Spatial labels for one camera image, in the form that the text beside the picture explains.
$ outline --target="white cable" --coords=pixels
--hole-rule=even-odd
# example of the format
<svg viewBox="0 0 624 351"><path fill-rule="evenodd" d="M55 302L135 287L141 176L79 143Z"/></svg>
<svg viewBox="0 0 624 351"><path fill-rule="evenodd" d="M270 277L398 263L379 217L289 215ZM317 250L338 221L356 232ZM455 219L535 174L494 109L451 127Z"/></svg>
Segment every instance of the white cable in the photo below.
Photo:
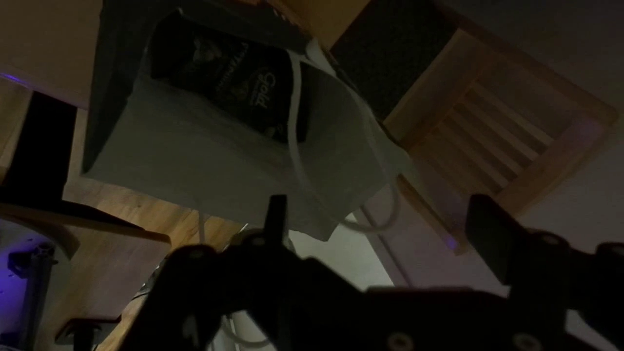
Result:
<svg viewBox="0 0 624 351"><path fill-rule="evenodd" d="M235 330L231 328L229 318L231 318L231 316L225 316L225 318L221 320L221 330L223 330L235 343L239 343L240 347L262 349L262 347L272 345L270 340L260 340L260 341L242 340L242 338L237 336Z"/></svg>
<svg viewBox="0 0 624 351"><path fill-rule="evenodd" d="M303 162L303 156L301 156L301 150L299 150L299 141L297 141L297 125L299 125L299 106L301 104L293 104L293 102L301 102L301 86L303 86L303 70L301 70L301 63L295 55L291 55L291 68L293 68L293 96L291 96L291 115L289 115L289 154L291 154L291 162L293 162L293 168L295 168L295 176L297 176L297 182L299 185L307 191L307 195L317 203L317 209L326 215L328 219L334 221L334 217L328 213L328 205L324 201L324 197L318 193L318 189L313 185L311 178L309 178L309 172L305 168L305 162ZM367 143L369 143L369 148L379 164L379 170L383 172L387 184L393 187L393 209L391 209L391 215L389 219L383 223L383 224L375 224L375 226L365 226L361 223L354 223L354 221L348 221L348 219L342 219L342 224L352 228L352 230L357 230L357 232L379 232L379 230L387 230L391 228L396 219L398 219L398 213L400 213L400 195L398 195L398 187L395 184L395 178L389 170L389 164L383 156L383 150L379 146L379 141L375 139L375 129L373 127L379 127L377 121L375 121L375 113L373 109L369 107L369 104L357 94L354 92L348 84L346 84L350 96L354 100L357 100L357 106L361 109L361 113L367 117L365 123L363 123L363 129L365 129L365 135L367 135Z"/></svg>

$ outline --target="white bag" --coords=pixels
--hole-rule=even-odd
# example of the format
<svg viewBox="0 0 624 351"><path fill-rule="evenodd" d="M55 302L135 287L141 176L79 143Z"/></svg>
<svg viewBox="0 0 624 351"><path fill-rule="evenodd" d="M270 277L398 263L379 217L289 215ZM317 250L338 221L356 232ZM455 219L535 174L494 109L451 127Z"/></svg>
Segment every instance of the white bag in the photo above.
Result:
<svg viewBox="0 0 624 351"><path fill-rule="evenodd" d="M291 59L291 121L309 113L309 139L299 145L305 174L293 166L293 145L289 152L207 98L153 80L145 61L86 176L250 226L264 223L272 195L285 193L289 226L328 240L346 215L408 166L408 156L352 88Z"/></svg>

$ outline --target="black fabric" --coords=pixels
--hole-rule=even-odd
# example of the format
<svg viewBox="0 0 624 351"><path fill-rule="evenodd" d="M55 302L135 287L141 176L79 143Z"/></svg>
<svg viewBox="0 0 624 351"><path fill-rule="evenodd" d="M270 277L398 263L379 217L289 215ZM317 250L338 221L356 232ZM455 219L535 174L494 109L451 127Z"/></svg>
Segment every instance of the black fabric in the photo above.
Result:
<svg viewBox="0 0 624 351"><path fill-rule="evenodd" d="M61 199L67 182L77 107L34 94L5 193L24 199Z"/></svg>
<svg viewBox="0 0 624 351"><path fill-rule="evenodd" d="M453 31L430 0L371 0L332 55L385 119Z"/></svg>

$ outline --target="table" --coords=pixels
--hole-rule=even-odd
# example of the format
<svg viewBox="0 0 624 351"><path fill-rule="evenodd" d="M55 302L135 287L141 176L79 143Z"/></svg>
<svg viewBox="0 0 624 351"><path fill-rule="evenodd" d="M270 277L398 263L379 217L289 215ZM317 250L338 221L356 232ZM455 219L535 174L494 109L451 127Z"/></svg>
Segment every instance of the table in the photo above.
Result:
<svg viewBox="0 0 624 351"><path fill-rule="evenodd" d="M14 219L38 232L63 232L79 246L71 258L57 256L36 349L63 351L55 336L73 318L118 320L141 285L170 252L170 238L133 226L96 223L51 211L0 205L3 219Z"/></svg>

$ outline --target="black object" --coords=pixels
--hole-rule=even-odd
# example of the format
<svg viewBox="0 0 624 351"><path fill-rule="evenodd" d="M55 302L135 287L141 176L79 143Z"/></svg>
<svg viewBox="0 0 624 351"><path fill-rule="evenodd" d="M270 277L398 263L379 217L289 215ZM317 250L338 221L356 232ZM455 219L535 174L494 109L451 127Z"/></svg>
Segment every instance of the black object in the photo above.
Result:
<svg viewBox="0 0 624 351"><path fill-rule="evenodd" d="M92 351L94 345L102 343L114 328L120 324L118 320L71 320L57 334L55 341L59 345L75 345L75 351Z"/></svg>
<svg viewBox="0 0 624 351"><path fill-rule="evenodd" d="M22 304L20 332L0 336L5 345L14 345L24 351L34 349L53 265L55 248L49 244L40 244L30 252L12 252L8 256L10 271L28 279L28 285Z"/></svg>
<svg viewBox="0 0 624 351"><path fill-rule="evenodd" d="M293 94L287 51L172 14L155 31L151 63L153 78L198 92L254 131L287 143ZM299 141L305 131L307 121L299 123Z"/></svg>
<svg viewBox="0 0 624 351"><path fill-rule="evenodd" d="M242 308L285 351L593 349L566 336L568 306L623 347L623 291L605 279L624 277L623 246L584 256L558 236L529 234L488 197L473 197L469 236L512 285L510 301L469 289L359 293L281 246L283 209L285 197L274 197L266 230L225 254L207 246L174 252L122 351L205 349L223 314Z"/></svg>
<svg viewBox="0 0 624 351"><path fill-rule="evenodd" d="M455 26L432 0L371 0L332 55L385 119L453 33Z"/></svg>

